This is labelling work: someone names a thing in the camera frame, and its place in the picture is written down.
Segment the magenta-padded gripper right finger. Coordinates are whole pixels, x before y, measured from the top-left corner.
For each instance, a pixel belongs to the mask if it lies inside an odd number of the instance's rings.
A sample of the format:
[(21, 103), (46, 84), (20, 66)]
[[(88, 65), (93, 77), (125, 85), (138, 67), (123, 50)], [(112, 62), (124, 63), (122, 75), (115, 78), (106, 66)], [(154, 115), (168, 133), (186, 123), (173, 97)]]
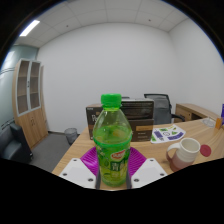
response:
[(126, 184), (128, 189), (141, 188), (165, 177), (167, 173), (155, 158), (146, 158), (131, 147)]

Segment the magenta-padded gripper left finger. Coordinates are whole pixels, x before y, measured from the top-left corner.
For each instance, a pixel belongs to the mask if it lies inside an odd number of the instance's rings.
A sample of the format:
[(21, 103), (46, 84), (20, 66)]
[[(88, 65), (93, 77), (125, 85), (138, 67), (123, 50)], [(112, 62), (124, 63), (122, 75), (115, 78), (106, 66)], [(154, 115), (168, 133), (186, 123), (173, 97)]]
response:
[(60, 177), (84, 188), (99, 189), (100, 171), (96, 148), (89, 149), (81, 158), (72, 158)]

